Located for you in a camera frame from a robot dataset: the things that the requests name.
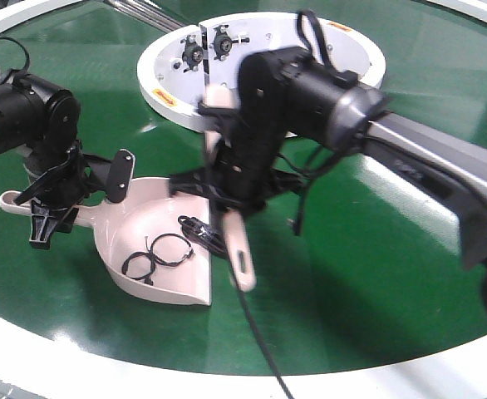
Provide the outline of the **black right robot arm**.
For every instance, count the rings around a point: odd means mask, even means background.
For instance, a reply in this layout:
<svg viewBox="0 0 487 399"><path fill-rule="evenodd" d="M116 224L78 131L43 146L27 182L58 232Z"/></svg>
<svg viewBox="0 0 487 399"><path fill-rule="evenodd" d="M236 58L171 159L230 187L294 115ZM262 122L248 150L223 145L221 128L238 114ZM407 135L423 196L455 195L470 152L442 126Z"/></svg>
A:
<svg viewBox="0 0 487 399"><path fill-rule="evenodd" d="M207 128L222 137L205 167L170 177L171 192L254 212L275 195L301 190L303 179L317 178L342 158L367 155L457 216L463 265L486 269L481 297L487 311L485 148L389 112L382 91L301 47L247 55L237 88L238 109L199 104ZM309 172L275 170L287 133L316 141L332 156Z"/></svg>

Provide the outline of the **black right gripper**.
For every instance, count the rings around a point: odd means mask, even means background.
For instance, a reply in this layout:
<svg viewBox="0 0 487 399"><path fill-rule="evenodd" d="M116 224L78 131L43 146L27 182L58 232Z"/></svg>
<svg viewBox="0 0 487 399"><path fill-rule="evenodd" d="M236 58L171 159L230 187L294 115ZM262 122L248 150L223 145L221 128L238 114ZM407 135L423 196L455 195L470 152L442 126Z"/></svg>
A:
<svg viewBox="0 0 487 399"><path fill-rule="evenodd" d="M197 113L204 129L224 129L238 115L234 108L208 106L203 101ZM273 197L289 191L299 194L303 189L303 180L296 174L273 167L277 153L277 148L229 146L220 140L204 166L170 176L170 194L198 195L220 209L236 209L245 215L259 212Z"/></svg>

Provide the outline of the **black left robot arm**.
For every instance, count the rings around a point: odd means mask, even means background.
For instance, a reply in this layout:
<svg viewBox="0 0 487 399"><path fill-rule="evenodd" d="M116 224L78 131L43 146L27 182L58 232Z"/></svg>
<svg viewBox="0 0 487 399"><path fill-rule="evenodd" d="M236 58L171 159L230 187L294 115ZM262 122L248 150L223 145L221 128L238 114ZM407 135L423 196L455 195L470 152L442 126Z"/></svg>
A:
<svg viewBox="0 0 487 399"><path fill-rule="evenodd" d="M71 231L78 207L101 191L112 204L128 192L135 157L118 150L109 160L87 154L77 137L81 105L73 94L38 76L10 72L0 82L0 155L26 151L29 186L13 199L28 204L29 243L49 249L56 232Z"/></svg>

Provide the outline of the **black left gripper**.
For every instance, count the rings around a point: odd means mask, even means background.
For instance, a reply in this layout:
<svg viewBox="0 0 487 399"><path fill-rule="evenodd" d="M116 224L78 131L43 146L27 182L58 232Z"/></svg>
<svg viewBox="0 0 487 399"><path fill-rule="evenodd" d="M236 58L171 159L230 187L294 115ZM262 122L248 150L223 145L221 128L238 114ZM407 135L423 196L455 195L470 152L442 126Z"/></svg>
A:
<svg viewBox="0 0 487 399"><path fill-rule="evenodd" d="M16 204L30 204L31 234L34 249L49 249L52 235L70 232L77 215L76 206L92 193L105 191L113 204L127 196L135 168L135 156L126 149L116 152L113 161L82 151L74 140L64 160L40 175L36 167L43 161L31 155L26 162L31 184L15 198Z"/></svg>

